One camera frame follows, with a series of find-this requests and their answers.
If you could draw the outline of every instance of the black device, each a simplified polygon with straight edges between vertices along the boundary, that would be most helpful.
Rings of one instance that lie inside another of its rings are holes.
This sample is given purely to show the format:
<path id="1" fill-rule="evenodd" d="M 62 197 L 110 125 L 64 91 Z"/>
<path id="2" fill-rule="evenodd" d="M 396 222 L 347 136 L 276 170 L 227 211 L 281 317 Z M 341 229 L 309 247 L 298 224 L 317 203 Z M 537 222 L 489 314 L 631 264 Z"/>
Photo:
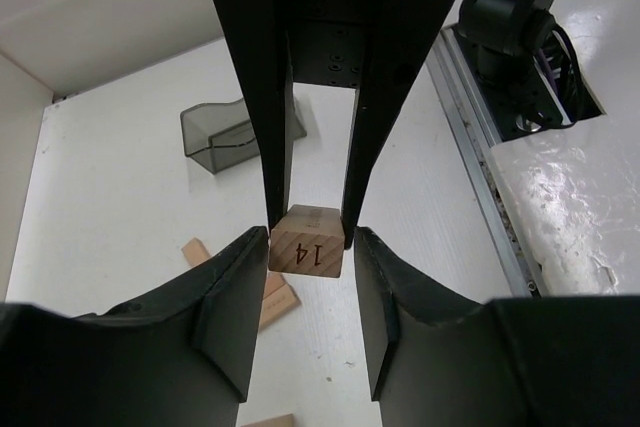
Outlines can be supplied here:
<path id="1" fill-rule="evenodd" d="M 638 297 L 479 305 L 356 227 L 371 169 L 453 0 L 215 2 L 260 146 L 271 226 L 288 207 L 292 82 L 358 91 L 342 214 L 385 427 L 638 423 Z M 1 305 L 0 425 L 232 427 L 267 254 L 267 230 L 250 228 L 103 316 Z M 239 299 L 242 311 L 232 308 Z"/>

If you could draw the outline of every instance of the wooden plank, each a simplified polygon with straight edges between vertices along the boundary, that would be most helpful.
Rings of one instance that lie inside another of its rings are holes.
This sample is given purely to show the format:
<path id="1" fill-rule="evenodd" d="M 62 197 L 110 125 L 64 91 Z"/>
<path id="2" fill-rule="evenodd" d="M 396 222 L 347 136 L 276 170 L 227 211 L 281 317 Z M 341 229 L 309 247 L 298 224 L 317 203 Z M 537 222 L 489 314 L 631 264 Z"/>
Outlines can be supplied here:
<path id="1" fill-rule="evenodd" d="M 191 267 L 197 267 L 211 258 L 211 254 L 197 237 L 194 237 L 182 247 L 182 253 Z"/>
<path id="2" fill-rule="evenodd" d="M 340 211 L 294 205 L 271 231 L 269 269 L 340 277 L 344 231 Z"/>
<path id="3" fill-rule="evenodd" d="M 282 417 L 276 417 L 275 419 L 263 420 L 262 422 L 256 422 L 255 424 L 248 424 L 244 427 L 294 427 L 293 414 L 283 415 Z"/>
<path id="4" fill-rule="evenodd" d="M 258 330 L 271 325 L 291 309 L 300 305 L 300 300 L 289 284 L 285 284 L 262 301 L 262 312 Z"/>
<path id="5" fill-rule="evenodd" d="M 287 281 L 284 280 L 284 276 L 282 274 L 270 272 L 267 276 L 267 281 L 264 284 L 264 294 L 262 298 L 266 299 L 286 283 Z"/>

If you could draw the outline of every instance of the screw hole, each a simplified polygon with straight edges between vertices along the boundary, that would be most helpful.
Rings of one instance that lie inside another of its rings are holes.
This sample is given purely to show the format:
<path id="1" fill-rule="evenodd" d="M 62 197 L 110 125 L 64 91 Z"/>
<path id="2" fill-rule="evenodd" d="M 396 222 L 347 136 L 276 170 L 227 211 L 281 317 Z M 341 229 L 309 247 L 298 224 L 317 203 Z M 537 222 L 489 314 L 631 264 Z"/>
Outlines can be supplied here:
<path id="1" fill-rule="evenodd" d="M 410 84 L 416 78 L 416 69 L 412 65 L 402 64 L 393 73 L 393 82 L 396 85 Z"/>

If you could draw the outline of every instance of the wooden block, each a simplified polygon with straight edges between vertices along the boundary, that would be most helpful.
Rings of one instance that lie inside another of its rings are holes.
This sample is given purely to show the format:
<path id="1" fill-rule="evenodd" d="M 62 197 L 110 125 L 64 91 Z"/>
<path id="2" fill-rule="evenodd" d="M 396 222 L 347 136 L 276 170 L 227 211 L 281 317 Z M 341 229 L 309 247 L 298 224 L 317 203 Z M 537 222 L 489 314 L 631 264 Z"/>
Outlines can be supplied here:
<path id="1" fill-rule="evenodd" d="M 282 274 L 278 274 L 277 272 L 269 272 L 267 281 L 264 284 L 264 295 L 262 296 L 262 298 L 266 299 L 286 283 L 287 281 L 284 280 Z"/>
<path id="2" fill-rule="evenodd" d="M 338 209 L 294 205 L 271 231 L 269 269 L 340 277 L 344 231 Z"/>
<path id="3" fill-rule="evenodd" d="M 283 415 L 275 419 L 263 420 L 255 424 L 245 425 L 244 427 L 294 427 L 293 414 Z"/>
<path id="4" fill-rule="evenodd" d="M 182 248 L 182 253 L 191 267 L 197 267 L 211 258 L 211 254 L 209 254 L 207 248 L 202 241 L 196 237 L 187 242 Z"/>
<path id="5" fill-rule="evenodd" d="M 262 330 L 268 325 L 289 312 L 295 306 L 300 305 L 300 300 L 289 284 L 284 284 L 267 298 L 262 300 L 262 312 L 260 312 L 260 323 L 258 330 Z"/>

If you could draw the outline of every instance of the white table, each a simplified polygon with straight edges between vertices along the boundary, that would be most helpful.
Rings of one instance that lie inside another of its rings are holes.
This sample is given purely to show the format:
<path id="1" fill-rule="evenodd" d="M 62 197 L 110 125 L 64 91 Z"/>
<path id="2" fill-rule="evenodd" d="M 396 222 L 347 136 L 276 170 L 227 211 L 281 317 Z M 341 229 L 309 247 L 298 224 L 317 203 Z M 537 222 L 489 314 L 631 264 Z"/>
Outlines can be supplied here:
<path id="1" fill-rule="evenodd" d="M 241 96 L 218 41 L 47 108 L 8 300 L 102 313 L 265 224 L 259 159 L 211 176 L 185 159 L 179 113 Z M 309 131 L 291 203 L 340 206 L 353 91 L 296 86 Z M 509 295 L 473 189 L 423 69 L 371 178 L 360 225 L 452 289 Z M 259 334 L 239 424 L 293 412 L 299 427 L 380 425 L 369 400 L 353 257 L 338 280 L 288 276 L 302 307 Z"/>

